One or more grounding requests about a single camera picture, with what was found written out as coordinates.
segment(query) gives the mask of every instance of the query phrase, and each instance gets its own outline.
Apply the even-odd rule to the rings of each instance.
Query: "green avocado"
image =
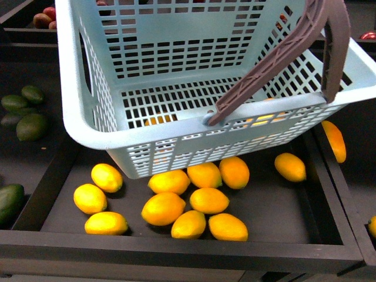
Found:
[[[1,105],[7,111],[14,112],[15,110],[26,108],[29,102],[25,97],[19,95],[6,95],[1,98]]]
[[[0,227],[7,224],[21,209],[25,198],[24,187],[10,184],[0,188]]]
[[[48,118],[41,113],[30,113],[24,116],[16,127],[20,141],[36,141],[44,137],[49,129]]]
[[[16,130],[17,123],[23,118],[23,116],[17,113],[6,113],[5,116],[1,119],[1,126]]]
[[[31,104],[38,105],[45,101],[45,94],[38,87],[26,85],[21,89],[21,95]]]

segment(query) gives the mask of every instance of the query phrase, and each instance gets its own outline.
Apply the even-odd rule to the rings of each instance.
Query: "display shelf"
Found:
[[[57,61],[1,64],[1,95],[17,93],[26,84],[39,86],[48,97],[41,110],[54,121],[47,137],[35,143],[19,142],[14,132],[1,129],[2,183],[21,182],[29,198],[13,230],[0,230],[4,273],[139,280],[175,274],[170,278],[178,281],[177,273],[190,270],[192,277],[220,273],[226,281],[241,281],[253,276],[248,271],[340,273],[362,262],[311,132],[287,145],[241,156],[251,171],[248,186],[239,191],[221,188],[230,198],[226,212],[249,228],[247,242],[217,241],[208,230],[199,240],[172,239],[170,227],[149,226],[140,216],[152,196],[148,178],[125,175],[124,188],[108,199],[109,209],[128,219],[130,231],[124,236],[85,234],[88,217],[75,207],[73,191],[91,181],[96,163],[115,164],[106,152],[81,147],[67,136]],[[274,158],[282,152],[304,160],[306,181],[290,183],[277,173]],[[194,189],[189,187],[185,200]]]
[[[328,119],[342,131],[347,147],[347,160],[343,164],[335,161],[323,128],[314,129],[364,257],[364,262],[343,274],[347,277],[376,278],[376,240],[367,229],[369,219],[376,215],[375,111],[376,99],[373,99],[348,105]]]

